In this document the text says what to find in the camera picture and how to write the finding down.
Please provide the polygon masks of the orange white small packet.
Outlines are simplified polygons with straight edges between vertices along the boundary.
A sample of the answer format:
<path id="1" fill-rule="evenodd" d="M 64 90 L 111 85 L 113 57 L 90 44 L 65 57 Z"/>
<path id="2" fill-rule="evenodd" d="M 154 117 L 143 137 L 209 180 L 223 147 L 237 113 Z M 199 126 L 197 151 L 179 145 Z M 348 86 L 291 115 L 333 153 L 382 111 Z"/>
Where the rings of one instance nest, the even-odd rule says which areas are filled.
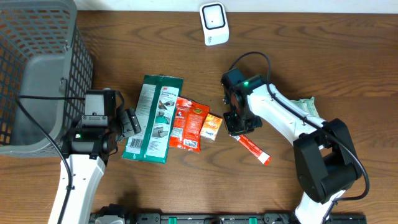
<path id="1" fill-rule="evenodd" d="M 208 113 L 201 128 L 200 136 L 214 141 L 222 122 L 222 118 Z"/>

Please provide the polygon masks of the red stick packet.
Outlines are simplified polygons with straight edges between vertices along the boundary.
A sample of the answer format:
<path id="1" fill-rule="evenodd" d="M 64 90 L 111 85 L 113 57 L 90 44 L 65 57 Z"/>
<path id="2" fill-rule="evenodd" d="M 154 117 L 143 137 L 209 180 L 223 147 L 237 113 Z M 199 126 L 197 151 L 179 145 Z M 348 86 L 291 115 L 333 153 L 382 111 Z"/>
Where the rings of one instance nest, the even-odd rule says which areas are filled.
<path id="1" fill-rule="evenodd" d="M 245 135 L 233 136 L 237 142 L 244 146 L 251 154 L 253 154 L 262 164 L 267 166 L 272 157 L 264 152 L 260 147 L 258 147 L 254 142 L 252 142 Z"/>

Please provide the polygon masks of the red snack bag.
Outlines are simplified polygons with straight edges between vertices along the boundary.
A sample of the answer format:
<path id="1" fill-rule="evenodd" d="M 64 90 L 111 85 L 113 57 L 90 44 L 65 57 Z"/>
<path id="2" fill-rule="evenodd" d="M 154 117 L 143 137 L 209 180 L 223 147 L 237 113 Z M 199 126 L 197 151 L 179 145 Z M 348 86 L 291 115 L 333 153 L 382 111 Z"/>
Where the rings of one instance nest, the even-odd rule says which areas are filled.
<path id="1" fill-rule="evenodd" d="M 200 152 L 200 131 L 210 107 L 178 97 L 169 146 Z"/>

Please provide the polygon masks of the green white packet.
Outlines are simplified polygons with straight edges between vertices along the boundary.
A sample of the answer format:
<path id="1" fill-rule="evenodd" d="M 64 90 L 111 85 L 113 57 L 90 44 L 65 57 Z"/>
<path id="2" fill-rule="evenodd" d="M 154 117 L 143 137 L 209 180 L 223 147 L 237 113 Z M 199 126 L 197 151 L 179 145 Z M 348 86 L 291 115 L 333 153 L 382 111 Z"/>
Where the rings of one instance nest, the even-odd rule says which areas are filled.
<path id="1" fill-rule="evenodd" d="M 183 79 L 145 75 L 136 106 L 141 132 L 129 137 L 123 159 L 165 164 Z"/>

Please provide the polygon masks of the mint green snack packet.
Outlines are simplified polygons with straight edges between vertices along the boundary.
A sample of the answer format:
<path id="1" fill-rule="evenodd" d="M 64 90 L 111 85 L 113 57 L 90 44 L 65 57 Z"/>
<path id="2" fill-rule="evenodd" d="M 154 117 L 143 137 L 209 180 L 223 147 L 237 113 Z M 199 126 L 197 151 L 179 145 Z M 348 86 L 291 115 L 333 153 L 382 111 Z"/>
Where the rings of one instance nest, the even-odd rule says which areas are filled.
<path id="1" fill-rule="evenodd" d="M 306 98 L 306 99 L 299 99 L 299 100 L 291 100 L 291 102 L 298 106 L 300 109 L 304 110 L 305 112 L 309 113 L 312 116 L 320 117 L 318 111 L 315 107 L 315 98 Z"/>

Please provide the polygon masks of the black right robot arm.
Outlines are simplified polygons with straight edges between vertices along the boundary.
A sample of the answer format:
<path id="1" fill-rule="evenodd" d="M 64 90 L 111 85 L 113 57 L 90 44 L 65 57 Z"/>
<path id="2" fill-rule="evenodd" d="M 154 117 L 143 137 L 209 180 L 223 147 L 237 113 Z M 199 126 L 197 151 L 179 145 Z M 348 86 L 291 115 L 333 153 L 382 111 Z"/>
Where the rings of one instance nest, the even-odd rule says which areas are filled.
<path id="1" fill-rule="evenodd" d="M 363 172 L 347 125 L 325 121 L 294 105 L 257 75 L 246 79 L 237 68 L 221 77 L 228 133 L 236 139 L 267 121 L 293 146 L 303 196 L 294 211 L 298 223 L 325 223 L 335 202 Z"/>

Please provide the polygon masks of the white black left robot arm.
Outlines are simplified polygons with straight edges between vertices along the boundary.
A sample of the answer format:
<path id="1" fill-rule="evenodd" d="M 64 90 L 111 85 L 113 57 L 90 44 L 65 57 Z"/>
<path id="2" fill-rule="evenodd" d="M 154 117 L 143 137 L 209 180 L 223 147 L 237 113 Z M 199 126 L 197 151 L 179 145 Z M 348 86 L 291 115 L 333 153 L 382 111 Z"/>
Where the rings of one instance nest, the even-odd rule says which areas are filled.
<path id="1" fill-rule="evenodd" d="M 83 114 L 62 138 L 62 163 L 49 223 L 88 223 L 99 182 L 118 142 L 140 133 L 132 108 L 116 90 L 88 90 Z"/>

